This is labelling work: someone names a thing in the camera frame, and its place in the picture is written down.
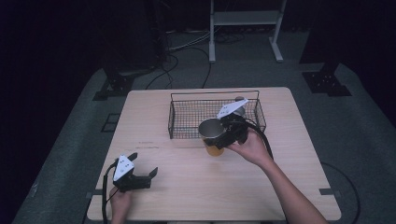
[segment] cable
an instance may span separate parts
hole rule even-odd
[[[240,42],[242,40],[245,39],[245,35],[244,34],[240,34],[241,37],[238,37],[236,35],[226,35],[226,34],[218,34],[216,35],[216,43],[220,44],[220,45],[232,45],[235,44],[237,42]]]
[[[169,80],[169,83],[165,86],[165,88],[168,90],[168,87],[170,86],[170,90],[172,90],[172,82],[173,82],[173,77],[169,74],[169,71],[168,70],[166,70],[164,67],[163,67],[163,64],[161,65],[161,69],[166,73],[166,75],[168,76],[168,80]]]
[[[249,128],[253,129],[260,136],[262,141],[264,142],[265,147],[267,148],[268,154],[270,154],[270,157],[272,159],[274,159],[274,155],[272,153],[270,143],[268,142],[268,138],[267,138],[267,136],[265,136],[264,132],[262,130],[260,130],[259,127],[257,127],[256,125],[254,125],[252,123],[238,121],[238,120],[231,120],[231,121],[222,123],[222,125],[228,125],[228,124],[242,124],[242,125],[247,125]]]
[[[178,46],[178,47],[174,47],[174,48],[169,48],[168,50],[169,50],[169,51],[174,51],[174,50],[178,50],[178,49],[184,49],[184,48],[186,48],[186,47],[189,47],[189,46],[191,46],[191,45],[197,44],[197,43],[199,43],[199,42],[201,42],[201,41],[204,41],[204,40],[208,39],[208,38],[209,38],[209,35],[210,35],[210,33],[207,32],[205,35],[200,36],[200,37],[198,37],[198,38],[196,38],[196,39],[190,41],[190,42],[187,43],[187,44],[184,44],[184,45],[181,45],[181,46]]]
[[[108,201],[110,201],[110,199],[111,199],[114,195],[116,195],[116,193],[119,192],[119,190],[120,190],[120,189],[116,189],[116,192],[114,192],[114,193],[107,199],[106,202],[108,203]]]
[[[207,82],[207,79],[209,78],[209,75],[210,75],[210,71],[211,71],[211,70],[212,70],[212,63],[209,63],[209,70],[207,71],[207,75],[206,75],[206,78],[205,78],[204,83],[202,84],[201,89],[204,89],[204,88],[205,88],[205,84],[206,84],[206,82]]]
[[[103,185],[102,185],[102,217],[103,217],[103,223],[107,224],[107,215],[106,215],[106,205],[108,200],[106,199],[106,194],[107,194],[107,176],[108,172],[117,165],[119,160],[116,160],[113,164],[111,164],[107,170],[105,175],[103,176]]]
[[[358,190],[356,189],[356,187],[355,187],[355,185],[352,183],[352,181],[349,179],[349,177],[347,177],[347,175],[346,174],[344,174],[340,169],[338,169],[337,167],[335,167],[335,166],[333,166],[333,165],[331,165],[331,164],[329,164],[329,163],[327,163],[327,162],[324,162],[324,161],[321,161],[320,162],[320,164],[322,164],[322,165],[326,165],[326,166],[329,166],[329,167],[331,167],[331,168],[333,168],[335,171],[337,171],[340,175],[342,175],[345,179],[346,179],[346,181],[349,183],[349,185],[350,185],[350,187],[352,187],[352,189],[353,189],[353,192],[355,193],[355,197],[356,197],[356,203],[358,204],[357,206],[358,206],[358,211],[356,212],[356,215],[355,215],[355,217],[353,218],[353,220],[352,220],[352,224],[355,224],[355,223],[357,223],[358,222],[358,219],[359,219],[359,216],[361,215],[361,198],[359,197],[359,193],[358,193]]]
[[[159,75],[156,76],[154,79],[152,79],[152,80],[150,81],[150,83],[146,86],[145,90],[148,90],[148,89],[149,89],[149,86],[150,86],[155,80],[157,80],[157,78],[159,78],[159,77],[161,77],[161,76],[163,76],[163,75],[165,75],[165,74],[169,74],[170,71],[172,71],[173,69],[176,68],[176,66],[178,65],[178,58],[177,58],[176,56],[172,55],[172,54],[169,54],[169,56],[170,56],[170,57],[173,57],[173,58],[176,60],[175,65],[173,65],[173,66],[171,67],[171,69],[169,69],[169,70],[164,70],[165,72],[159,74]]]

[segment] dark background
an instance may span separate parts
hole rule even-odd
[[[14,218],[104,55],[132,69],[158,62],[150,39],[152,11],[144,2],[149,1],[1,1],[2,222]],[[208,28],[208,0],[163,2],[164,30]],[[277,6],[277,1],[216,2],[217,10]],[[301,63],[336,58],[347,65],[395,124],[393,6],[384,0],[289,1],[282,30],[312,28]]]

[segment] gray carpet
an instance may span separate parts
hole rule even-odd
[[[360,197],[357,223],[396,221],[396,132],[359,78],[347,67],[336,70],[339,81],[352,96],[329,97],[311,93],[302,72],[317,71],[321,64],[298,64],[308,33],[281,33],[278,45],[284,57],[277,63],[268,43],[269,34],[249,34],[232,45],[217,45],[217,61],[212,64],[205,88],[288,87],[300,109],[319,159],[342,171]],[[197,35],[172,34],[172,46]],[[207,43],[195,46],[207,52]],[[185,49],[173,55],[177,67],[169,78],[158,78],[150,89],[201,88],[209,69],[200,50]],[[169,57],[165,69],[176,60]],[[133,90],[143,90],[162,73],[158,69],[138,77]],[[92,75],[81,93],[62,132],[37,177],[37,188],[22,205],[14,223],[93,223],[85,218],[90,202],[87,193],[95,189],[113,133],[102,133],[110,113],[120,113],[125,97],[93,101],[106,80],[103,70]],[[358,212],[353,187],[336,169],[323,169],[342,211],[334,223],[351,223]]]

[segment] metal cup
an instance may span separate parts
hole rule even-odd
[[[224,152],[224,147],[218,149],[215,146],[216,139],[225,133],[218,119],[206,119],[201,122],[198,132],[204,141],[206,151],[209,155],[217,157]]]

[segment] wire basket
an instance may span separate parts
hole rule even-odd
[[[238,96],[248,99],[244,105],[245,119],[264,132],[266,124],[258,91],[171,93],[168,121],[170,138],[200,138],[198,133],[200,123],[206,119],[216,118],[222,106],[235,102]]]

